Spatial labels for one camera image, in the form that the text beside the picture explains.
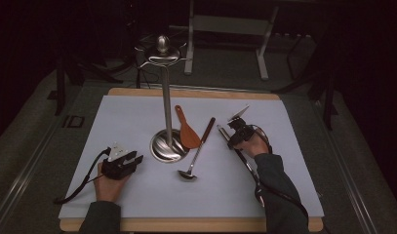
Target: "metal spoon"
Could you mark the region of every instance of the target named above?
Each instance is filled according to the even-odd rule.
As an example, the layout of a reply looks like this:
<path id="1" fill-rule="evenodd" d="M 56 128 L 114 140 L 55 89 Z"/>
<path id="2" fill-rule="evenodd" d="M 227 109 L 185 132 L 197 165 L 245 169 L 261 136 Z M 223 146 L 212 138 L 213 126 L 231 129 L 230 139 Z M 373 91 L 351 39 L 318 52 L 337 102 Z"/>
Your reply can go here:
<path id="1" fill-rule="evenodd" d="M 205 133 L 204 133 L 204 135 L 201 138 L 201 144 L 199 145 L 199 148 L 198 148 L 197 152 L 195 153 L 194 158 L 192 159 L 192 163 L 189 166 L 188 171 L 184 172 L 184 171 L 178 170 L 178 173 L 179 173 L 180 176 L 182 176 L 182 177 L 184 177 L 186 179 L 194 179 L 194 178 L 197 177 L 197 176 L 192 174 L 192 169 L 194 168 L 194 164 L 195 164 L 195 161 L 197 160 L 199 151 L 201 150 L 202 145 L 205 143 L 205 140 L 207 140 L 207 137 L 210 134 L 211 128 L 213 127 L 213 124 L 214 124 L 215 121 L 216 121 L 216 118 L 214 118 L 214 117 L 211 118 L 210 123 L 208 124 L 208 127 L 205 130 Z"/>

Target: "white paper sheet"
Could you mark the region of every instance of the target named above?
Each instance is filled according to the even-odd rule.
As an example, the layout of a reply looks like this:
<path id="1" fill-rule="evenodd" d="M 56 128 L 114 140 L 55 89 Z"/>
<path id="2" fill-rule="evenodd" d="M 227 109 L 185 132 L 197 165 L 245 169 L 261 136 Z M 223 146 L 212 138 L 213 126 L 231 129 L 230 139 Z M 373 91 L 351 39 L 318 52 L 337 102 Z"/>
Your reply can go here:
<path id="1" fill-rule="evenodd" d="M 151 139 L 166 128 L 161 97 L 105 96 L 67 194 L 78 187 L 96 156 L 116 141 L 144 156 L 118 201 L 122 217 L 264 216 L 254 195 L 252 176 L 235 152 L 228 149 L 217 129 L 217 125 L 222 125 L 232 135 L 233 130 L 227 126 L 228 118 L 249 104 L 243 119 L 247 124 L 260 126 L 268 134 L 274 153 L 283 157 L 285 171 L 298 189 L 309 215 L 324 215 L 281 100 L 172 97 L 174 129 L 180 127 L 174 111 L 177 104 L 199 137 L 211 117 L 217 118 L 195 163 L 192 172 L 198 177 L 195 181 L 181 179 L 178 170 L 187 171 L 197 149 L 190 150 L 184 159 L 172 164 L 159 162 L 150 153 Z M 256 168 L 250 158 L 249 162 Z M 62 206 L 60 218 L 84 217 L 94 201 L 95 190 L 90 183 Z"/>

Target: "orange spatula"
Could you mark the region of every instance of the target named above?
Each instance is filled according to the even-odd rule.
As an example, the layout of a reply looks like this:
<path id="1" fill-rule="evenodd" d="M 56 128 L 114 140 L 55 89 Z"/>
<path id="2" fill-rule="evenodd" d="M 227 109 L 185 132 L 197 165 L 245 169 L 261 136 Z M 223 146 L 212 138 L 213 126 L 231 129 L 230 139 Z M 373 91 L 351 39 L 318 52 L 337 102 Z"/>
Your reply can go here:
<path id="1" fill-rule="evenodd" d="M 189 127 L 188 123 L 186 123 L 182 108 L 180 108 L 179 105 L 176 105 L 175 111 L 177 112 L 180 121 L 180 142 L 187 148 L 198 148 L 201 144 L 201 139 L 198 137 L 195 131 Z"/>

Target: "black wire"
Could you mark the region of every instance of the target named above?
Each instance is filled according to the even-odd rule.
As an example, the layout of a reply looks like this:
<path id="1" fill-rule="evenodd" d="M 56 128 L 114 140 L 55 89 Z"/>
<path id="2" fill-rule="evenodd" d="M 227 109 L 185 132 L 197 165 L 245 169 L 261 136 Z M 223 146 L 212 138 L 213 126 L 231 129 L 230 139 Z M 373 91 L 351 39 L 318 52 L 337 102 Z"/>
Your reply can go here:
<path id="1" fill-rule="evenodd" d="M 104 174 L 98 175 L 98 176 L 92 178 L 91 180 L 87 181 L 86 183 L 90 183 L 90 182 L 92 182 L 93 180 L 98 179 L 98 178 L 100 178 L 100 177 L 102 177 L 102 176 L 104 176 Z"/>
<path id="2" fill-rule="evenodd" d="M 137 89 L 140 89 L 140 68 L 137 68 Z"/>
<path id="3" fill-rule="evenodd" d="M 75 198 L 75 197 L 77 196 L 77 194 L 79 194 L 79 193 L 83 190 L 83 188 L 85 187 L 85 185 L 89 182 L 89 178 L 90 178 L 90 176 L 91 176 L 92 170 L 94 169 L 94 167 L 95 167 L 95 165 L 96 165 L 98 159 L 100 158 L 100 156 L 103 155 L 103 154 L 109 155 L 109 153 L 110 153 L 110 148 L 107 147 L 107 149 L 103 150 L 103 151 L 96 157 L 95 161 L 93 162 L 91 168 L 89 169 L 88 173 L 86 174 L 85 178 L 83 179 L 83 181 L 82 181 L 82 183 L 79 185 L 79 187 L 77 187 L 76 190 L 74 190 L 74 192 L 73 192 L 70 196 L 68 196 L 68 197 L 66 197 L 66 198 L 64 198 L 64 199 L 56 198 L 56 199 L 53 201 L 53 203 L 56 204 L 56 205 L 62 205 L 62 204 L 68 203 L 70 200 L 72 200 L 73 198 Z"/>
<path id="4" fill-rule="evenodd" d="M 149 81 L 146 79 L 145 73 L 146 71 L 142 70 L 143 80 L 146 82 L 147 88 L 150 89 Z"/>
<path id="5" fill-rule="evenodd" d="M 155 74 L 155 73 L 152 73 L 152 72 L 149 72 L 149 71 L 146 71 L 146 70 L 142 70 L 142 73 L 143 73 L 143 78 L 145 79 L 145 82 L 146 83 L 148 83 L 148 82 L 158 82 L 159 81 L 159 75 L 157 75 L 157 74 Z M 152 76 L 155 76 L 155 80 L 152 80 L 152 81 L 148 81 L 147 80 L 147 78 L 146 78 L 146 76 L 145 76 L 145 73 L 146 74 L 149 74 L 149 75 L 152 75 Z"/>

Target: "spatula handle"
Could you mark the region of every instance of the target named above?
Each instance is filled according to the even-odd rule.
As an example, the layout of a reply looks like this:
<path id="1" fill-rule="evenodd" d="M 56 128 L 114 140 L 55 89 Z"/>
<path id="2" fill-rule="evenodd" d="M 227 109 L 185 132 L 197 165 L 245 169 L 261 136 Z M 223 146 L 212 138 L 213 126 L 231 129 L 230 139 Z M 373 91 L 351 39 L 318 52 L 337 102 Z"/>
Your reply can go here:
<path id="1" fill-rule="evenodd" d="M 213 128 L 213 124 L 215 123 L 216 118 L 211 118 L 210 123 L 208 124 L 207 129 L 205 130 L 204 135 L 201 138 L 201 143 L 204 143 L 207 140 L 208 135 L 210 134 L 211 129 Z"/>
<path id="2" fill-rule="evenodd" d="M 183 123 L 186 123 L 186 118 L 185 118 L 185 116 L 183 115 L 183 111 L 182 111 L 182 108 L 180 108 L 180 105 L 176 105 L 176 106 L 175 106 L 175 111 L 177 112 L 179 121 L 180 121 L 182 124 L 183 124 Z"/>

